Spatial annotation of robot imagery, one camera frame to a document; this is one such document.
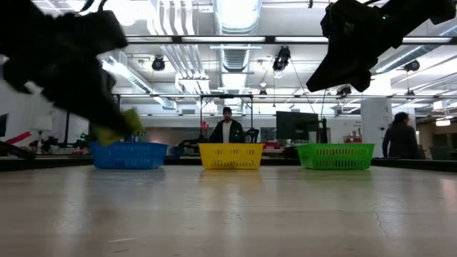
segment black jacket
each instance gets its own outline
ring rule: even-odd
[[[209,140],[212,143],[223,143],[224,142],[224,135],[223,135],[223,124],[224,121],[220,121],[217,123],[214,132],[209,137]],[[244,143],[244,131],[243,126],[235,120],[231,120],[230,125],[230,143]]]
[[[388,128],[383,140],[383,155],[394,158],[417,158],[418,148],[414,128],[406,124],[396,124]]]

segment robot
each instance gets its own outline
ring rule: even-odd
[[[43,88],[55,107],[80,115],[121,134],[131,134],[110,90],[115,79],[97,55],[126,47],[127,40],[112,11],[85,16],[45,15],[31,0],[1,0],[0,54],[5,81],[18,93],[30,94],[25,83]],[[93,0],[88,0],[85,9]]]
[[[430,19],[440,24],[456,16],[453,0],[390,0],[381,8],[339,0],[326,8],[321,21],[328,53],[306,85],[311,92],[343,84],[363,92],[371,82],[370,69],[389,48]]]

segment green basket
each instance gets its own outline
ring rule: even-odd
[[[319,170],[364,170],[373,158],[372,143],[309,143],[297,146],[301,165]]]

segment plastic basket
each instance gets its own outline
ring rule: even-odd
[[[207,169],[258,169],[262,143],[200,143],[201,163]]]
[[[374,144],[309,143],[297,146],[301,165],[319,170],[370,168]]]
[[[158,168],[164,164],[167,149],[162,143],[92,143],[91,147],[95,167],[110,169]]]

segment monitor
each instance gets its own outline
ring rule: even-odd
[[[319,131],[318,114],[290,111],[276,112],[276,138],[308,140],[309,132]]]
[[[8,122],[8,114],[0,115],[0,137],[6,135],[6,123]]]

